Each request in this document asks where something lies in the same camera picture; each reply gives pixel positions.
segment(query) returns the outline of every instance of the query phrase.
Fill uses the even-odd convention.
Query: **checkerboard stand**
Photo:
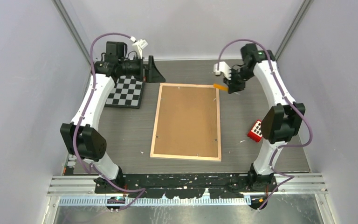
[[[121,76],[106,99],[105,106],[139,109],[145,83],[134,76]]]

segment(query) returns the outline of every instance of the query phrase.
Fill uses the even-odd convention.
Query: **black triangular bracket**
[[[301,114],[305,114],[304,104],[293,102],[293,105]],[[263,138],[268,139],[271,144],[277,141],[289,142],[298,134],[302,121],[289,105],[272,106],[262,121]]]
[[[147,83],[165,83],[165,78],[157,69],[153,55],[149,55],[148,64],[145,67],[145,79]]]

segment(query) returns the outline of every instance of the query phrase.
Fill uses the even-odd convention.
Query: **metal floor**
[[[130,207],[110,213],[106,207],[59,206],[55,224],[322,224],[314,195],[273,195],[260,213],[249,206]]]
[[[227,61],[233,65],[239,60]],[[167,83],[222,84],[212,73],[215,60],[157,61]],[[261,143],[246,135],[257,119],[268,112],[267,99],[257,78],[246,83],[238,94],[220,92],[221,162],[150,158],[159,84],[146,84],[140,109],[104,108],[99,132],[107,140],[107,153],[124,173],[247,172],[255,161]],[[291,144],[299,143],[295,137]],[[283,172],[308,172],[302,148],[286,148],[276,168]],[[76,174],[84,173],[76,166]]]

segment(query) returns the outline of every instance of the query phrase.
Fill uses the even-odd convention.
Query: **red block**
[[[262,138],[262,121],[257,120],[255,125],[253,125],[252,129],[250,129],[248,133],[248,137],[250,137],[255,142],[259,142]]]

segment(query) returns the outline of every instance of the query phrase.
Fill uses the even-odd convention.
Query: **wooden frame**
[[[158,101],[156,109],[156,117],[154,120],[154,129],[153,136],[151,140],[151,158],[167,158],[167,159],[183,159],[183,160],[201,160],[201,161],[221,161],[221,134],[220,134],[220,99],[219,99],[219,89],[216,89],[216,119],[217,119],[217,157],[203,157],[203,156],[186,156],[186,155],[167,155],[167,154],[155,154],[154,148],[156,145],[157,138],[157,127],[158,127],[158,115],[160,111],[160,102],[162,96],[162,90],[164,86],[177,86],[177,87],[196,87],[196,88],[214,88],[212,85],[198,85],[198,84],[171,84],[171,83],[161,83],[160,89],[158,92]]]

